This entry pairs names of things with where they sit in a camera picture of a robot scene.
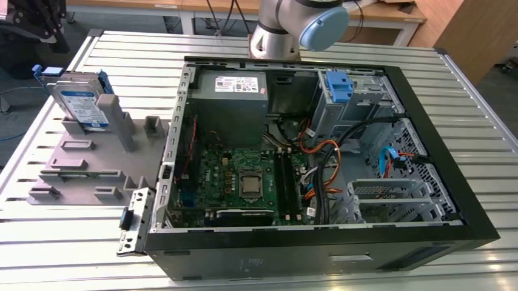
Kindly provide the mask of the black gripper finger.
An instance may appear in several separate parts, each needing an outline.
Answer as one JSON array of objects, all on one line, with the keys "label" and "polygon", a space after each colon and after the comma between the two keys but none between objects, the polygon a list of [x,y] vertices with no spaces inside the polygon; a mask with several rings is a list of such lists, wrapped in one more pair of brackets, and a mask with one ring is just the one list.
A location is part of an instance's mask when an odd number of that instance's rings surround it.
[{"label": "black gripper finger", "polygon": [[52,32],[53,32],[52,36],[55,37],[55,42],[51,44],[51,50],[55,53],[67,54],[69,52],[69,44],[63,34],[64,27],[63,27],[61,21],[57,21],[56,28],[52,30]]}]

